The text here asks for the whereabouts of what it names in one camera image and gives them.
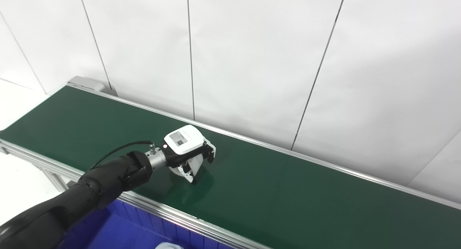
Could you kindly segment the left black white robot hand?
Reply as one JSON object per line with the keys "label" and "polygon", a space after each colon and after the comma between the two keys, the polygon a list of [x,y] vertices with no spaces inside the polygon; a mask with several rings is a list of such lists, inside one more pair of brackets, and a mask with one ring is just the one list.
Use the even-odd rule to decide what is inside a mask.
{"label": "left black white robot hand", "polygon": [[160,150],[166,158],[166,166],[191,184],[196,184],[203,161],[206,159],[211,164],[216,156],[216,147],[192,125],[169,133],[164,141]]}

